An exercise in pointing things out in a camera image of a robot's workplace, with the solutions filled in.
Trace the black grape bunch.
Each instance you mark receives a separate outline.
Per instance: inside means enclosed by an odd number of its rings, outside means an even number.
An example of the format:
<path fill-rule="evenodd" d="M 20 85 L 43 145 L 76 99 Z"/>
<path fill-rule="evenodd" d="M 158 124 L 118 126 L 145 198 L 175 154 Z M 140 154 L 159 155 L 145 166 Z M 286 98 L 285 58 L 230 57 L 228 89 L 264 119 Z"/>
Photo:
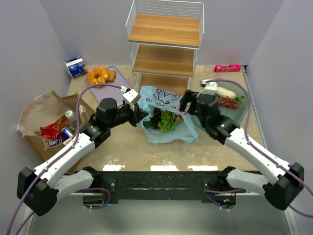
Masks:
<path fill-rule="evenodd" d="M 152 129 L 159 129 L 159 122 L 161 121 L 161 109 L 160 108 L 154 108 L 152 117 L 151 117 L 151 127 Z"/>

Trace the green grape bunch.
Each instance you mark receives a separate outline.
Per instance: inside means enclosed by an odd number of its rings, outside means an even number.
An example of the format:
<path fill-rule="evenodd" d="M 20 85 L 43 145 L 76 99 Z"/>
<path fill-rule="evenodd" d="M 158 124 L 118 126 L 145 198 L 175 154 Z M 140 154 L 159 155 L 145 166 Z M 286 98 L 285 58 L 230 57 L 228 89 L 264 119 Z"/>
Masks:
<path fill-rule="evenodd" d="M 161 111 L 160 121 L 157 126 L 161 132 L 169 132 L 172 128 L 173 120 L 169 111 Z"/>

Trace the white radish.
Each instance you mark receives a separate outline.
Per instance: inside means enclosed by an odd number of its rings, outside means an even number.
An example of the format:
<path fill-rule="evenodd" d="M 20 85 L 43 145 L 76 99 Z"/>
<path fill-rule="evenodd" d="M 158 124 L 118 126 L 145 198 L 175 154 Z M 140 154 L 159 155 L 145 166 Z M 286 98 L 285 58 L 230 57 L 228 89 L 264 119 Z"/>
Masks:
<path fill-rule="evenodd" d="M 228 90 L 228 89 L 223 88 L 223 87 L 217 88 L 217 95 L 220 97 L 229 97 L 231 99 L 235 99 L 237 97 L 237 95 L 233 91 Z"/>

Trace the light blue plastic bag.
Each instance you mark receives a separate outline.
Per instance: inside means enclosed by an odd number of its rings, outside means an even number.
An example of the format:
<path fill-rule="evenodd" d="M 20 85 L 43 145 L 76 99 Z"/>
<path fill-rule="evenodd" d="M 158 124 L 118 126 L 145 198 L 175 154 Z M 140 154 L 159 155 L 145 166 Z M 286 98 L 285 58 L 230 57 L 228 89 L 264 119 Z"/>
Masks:
<path fill-rule="evenodd" d="M 152 129 L 152 127 L 145 129 L 143 126 L 144 119 L 140 121 L 138 125 L 145 132 L 149 142 L 156 144 L 174 140 L 193 142 L 198 138 L 198 133 L 190 115 L 179 111 L 182 95 L 152 86 L 141 87 L 140 95 L 141 98 L 138 104 L 143 111 L 148 112 L 146 117 L 152 117 L 154 108 L 173 112 L 183 117 L 183 121 L 173 131 L 169 132 L 161 132 L 159 129 Z"/>

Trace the green label water bottle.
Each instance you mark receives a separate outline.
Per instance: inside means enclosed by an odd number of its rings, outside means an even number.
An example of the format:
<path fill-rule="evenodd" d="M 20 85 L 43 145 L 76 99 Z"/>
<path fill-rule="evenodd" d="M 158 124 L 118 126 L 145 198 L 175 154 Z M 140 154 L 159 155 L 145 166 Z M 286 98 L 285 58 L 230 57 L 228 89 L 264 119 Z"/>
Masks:
<path fill-rule="evenodd" d="M 67 118 L 67 126 L 75 131 L 77 129 L 76 114 L 72 110 L 67 110 L 65 112 L 65 117 Z"/>

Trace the red bull can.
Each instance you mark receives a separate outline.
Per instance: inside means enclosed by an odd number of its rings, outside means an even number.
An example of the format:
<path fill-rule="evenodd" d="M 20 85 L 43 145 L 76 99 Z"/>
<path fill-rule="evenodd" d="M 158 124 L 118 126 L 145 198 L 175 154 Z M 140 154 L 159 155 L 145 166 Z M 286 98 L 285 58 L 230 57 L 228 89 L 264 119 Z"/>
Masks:
<path fill-rule="evenodd" d="M 60 131 L 60 135 L 61 138 L 63 140 L 63 142 L 65 142 L 66 140 L 72 138 L 74 136 L 75 131 L 73 129 L 71 129 L 70 127 L 64 127 L 61 131 Z"/>

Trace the red candy bag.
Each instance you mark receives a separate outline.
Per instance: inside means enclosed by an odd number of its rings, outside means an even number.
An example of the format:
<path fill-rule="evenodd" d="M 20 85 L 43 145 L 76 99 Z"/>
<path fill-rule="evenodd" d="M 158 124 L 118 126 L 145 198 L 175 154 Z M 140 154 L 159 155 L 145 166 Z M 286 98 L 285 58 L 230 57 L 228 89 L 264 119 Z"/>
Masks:
<path fill-rule="evenodd" d="M 62 144 L 66 138 L 63 136 L 62 131 L 66 127 L 67 117 L 65 115 L 61 116 L 54 123 L 41 127 L 39 135 L 48 144 L 49 147 L 57 146 Z"/>

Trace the brown paper grocery bag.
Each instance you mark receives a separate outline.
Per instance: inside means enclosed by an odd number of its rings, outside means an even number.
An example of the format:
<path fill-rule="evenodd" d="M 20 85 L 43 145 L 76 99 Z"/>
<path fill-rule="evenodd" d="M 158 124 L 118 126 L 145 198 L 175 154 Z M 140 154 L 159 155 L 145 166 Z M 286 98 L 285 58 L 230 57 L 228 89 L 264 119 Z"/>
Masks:
<path fill-rule="evenodd" d="M 48 161 L 63 149 L 66 141 L 57 146 L 49 147 L 39 135 L 40 128 L 54 123 L 65 115 L 67 110 L 76 111 L 78 97 L 77 93 L 61 97 L 56 92 L 51 91 L 35 98 L 24 109 L 17 124 L 17 132 L 21 133 L 22 138 L 26 140 L 42 162 Z"/>

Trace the green lime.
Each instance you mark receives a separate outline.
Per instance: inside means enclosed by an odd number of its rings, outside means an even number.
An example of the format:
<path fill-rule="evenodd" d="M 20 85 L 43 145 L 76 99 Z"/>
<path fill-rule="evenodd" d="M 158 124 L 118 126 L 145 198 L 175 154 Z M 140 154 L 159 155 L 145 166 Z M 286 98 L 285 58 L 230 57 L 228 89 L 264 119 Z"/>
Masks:
<path fill-rule="evenodd" d="M 149 129 L 152 126 L 152 120 L 151 117 L 145 117 L 143 120 L 143 126 L 145 129 Z"/>

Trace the red dragon fruit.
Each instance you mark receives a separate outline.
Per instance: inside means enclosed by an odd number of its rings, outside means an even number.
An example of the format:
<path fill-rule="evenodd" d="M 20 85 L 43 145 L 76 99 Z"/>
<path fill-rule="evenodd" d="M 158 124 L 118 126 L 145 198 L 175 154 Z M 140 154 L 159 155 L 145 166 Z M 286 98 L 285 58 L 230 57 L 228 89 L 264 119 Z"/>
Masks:
<path fill-rule="evenodd" d="M 170 112 L 170 131 L 173 131 L 183 121 L 182 115 Z"/>

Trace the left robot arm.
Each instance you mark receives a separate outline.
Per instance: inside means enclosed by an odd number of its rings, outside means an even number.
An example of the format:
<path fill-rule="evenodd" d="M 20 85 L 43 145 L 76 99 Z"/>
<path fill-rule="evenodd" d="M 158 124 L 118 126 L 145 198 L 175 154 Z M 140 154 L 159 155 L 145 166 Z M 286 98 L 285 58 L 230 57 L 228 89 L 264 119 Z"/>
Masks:
<path fill-rule="evenodd" d="M 17 197 L 36 215 L 48 213 L 54 205 L 67 195 L 89 188 L 98 173 L 86 167 L 70 176 L 65 173 L 85 155 L 95 150 L 110 135 L 111 129 L 129 122 L 136 126 L 148 115 L 138 101 L 141 96 L 123 94 L 123 105 L 118 108 L 116 100 L 104 98 L 89 121 L 79 129 L 75 139 L 52 158 L 35 169 L 25 167 L 18 174 Z"/>

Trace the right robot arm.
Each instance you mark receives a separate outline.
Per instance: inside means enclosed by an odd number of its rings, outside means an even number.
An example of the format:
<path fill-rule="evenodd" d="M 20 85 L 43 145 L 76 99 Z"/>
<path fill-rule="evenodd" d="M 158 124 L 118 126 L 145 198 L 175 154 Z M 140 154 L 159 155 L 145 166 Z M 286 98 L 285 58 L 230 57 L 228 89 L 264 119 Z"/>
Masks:
<path fill-rule="evenodd" d="M 233 149 L 259 170 L 260 174 L 252 174 L 227 167 L 221 179 L 230 187 L 264 195 L 281 211 L 302 191 L 303 166 L 280 159 L 250 138 L 238 123 L 221 114 L 213 95 L 186 90 L 179 109 L 195 116 L 202 130 L 212 139 Z"/>

